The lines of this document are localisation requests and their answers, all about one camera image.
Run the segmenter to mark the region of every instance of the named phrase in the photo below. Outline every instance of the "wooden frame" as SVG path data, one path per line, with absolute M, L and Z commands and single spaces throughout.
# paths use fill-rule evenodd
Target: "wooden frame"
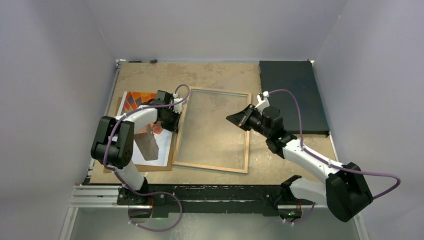
M 206 88 L 206 87 L 191 87 L 190 88 L 190 96 L 188 97 L 187 105 L 183 109 L 180 123 L 179 123 L 179 132 L 176 139 L 176 145 L 175 145 L 175 151 L 173 153 L 172 157 L 172 164 L 176 166 L 186 166 L 186 167 L 192 167 L 192 168 L 200 168 L 200 169 L 210 169 L 210 170 L 218 170 L 218 171 L 225 171 L 225 172 L 232 172 L 232 173 L 241 173 L 241 174 L 247 174 L 248 168 L 249 168 L 249 140 L 250 140 L 250 132 L 245 132 L 245 141 L 244 141 L 244 162 L 243 162 L 243 169 L 239 168 L 231 168 L 231 167 L 222 167 L 222 166 L 213 166 L 213 165 L 205 165 L 205 164 L 198 164 L 198 163 L 190 163 L 190 162 L 181 162 L 177 161 L 178 153 L 180 150 L 181 140 L 184 132 L 184 122 L 186 120 L 187 111 L 190 107 L 190 97 L 193 92 L 196 92 L 196 90 L 203 90 L 201 92 L 217 92 L 217 93 L 227 93 L 231 95 L 238 95 L 238 96 L 246 96 L 246 106 L 252 103 L 252 94 L 250 92 L 239 92 L 239 91 L 229 91 L 229 90 L 222 90 L 222 89 L 214 89 L 214 88 Z

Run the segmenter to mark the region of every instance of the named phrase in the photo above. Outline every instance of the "white wall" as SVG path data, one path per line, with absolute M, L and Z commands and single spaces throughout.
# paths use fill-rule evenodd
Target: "white wall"
M 58 239 L 114 74 L 87 3 L 0 3 L 0 239 Z
M 364 210 L 372 239 L 424 239 L 424 2 L 350 0 L 315 63 L 342 162 L 397 174 Z M 375 195 L 394 183 L 367 177 Z
M 88 0 L 117 59 L 315 59 L 347 0 Z

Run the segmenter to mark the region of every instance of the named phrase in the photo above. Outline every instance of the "black panel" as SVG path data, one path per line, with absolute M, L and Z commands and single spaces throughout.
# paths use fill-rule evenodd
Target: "black panel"
M 304 134 L 329 133 L 320 93 L 310 61 L 260 61 L 260 81 L 264 91 L 287 89 L 299 103 Z M 269 97 L 271 106 L 279 108 L 287 131 L 298 134 L 299 119 L 292 97 L 284 92 Z

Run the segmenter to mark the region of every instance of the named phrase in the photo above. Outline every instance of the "gray wall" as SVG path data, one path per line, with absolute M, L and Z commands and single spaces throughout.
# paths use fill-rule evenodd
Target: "gray wall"
M 0 23 L 0 239 L 58 239 L 114 59 L 84 0 L 1 1 Z
M 314 63 L 342 162 L 400 176 L 365 211 L 373 239 L 424 239 L 424 2 L 350 0 Z M 373 194 L 394 183 L 367 177 Z
M 347 0 L 88 0 L 117 59 L 315 59 Z

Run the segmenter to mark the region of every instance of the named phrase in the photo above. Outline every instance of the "wooden table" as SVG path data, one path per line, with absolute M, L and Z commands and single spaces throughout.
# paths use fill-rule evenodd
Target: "wooden table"
M 109 116 L 114 116 L 118 98 L 125 91 L 173 92 L 179 84 L 252 93 L 252 104 L 261 92 L 258 63 L 124 63 L 113 93 Z M 305 144 L 335 160 L 329 137 L 306 135 Z M 280 184 L 292 175 L 318 181 L 300 166 L 272 154 L 265 137 L 252 131 L 249 143 L 248 174 L 173 166 L 172 171 L 142 172 L 149 183 L 156 184 Z M 119 183 L 113 173 L 104 173 L 95 161 L 91 183 Z

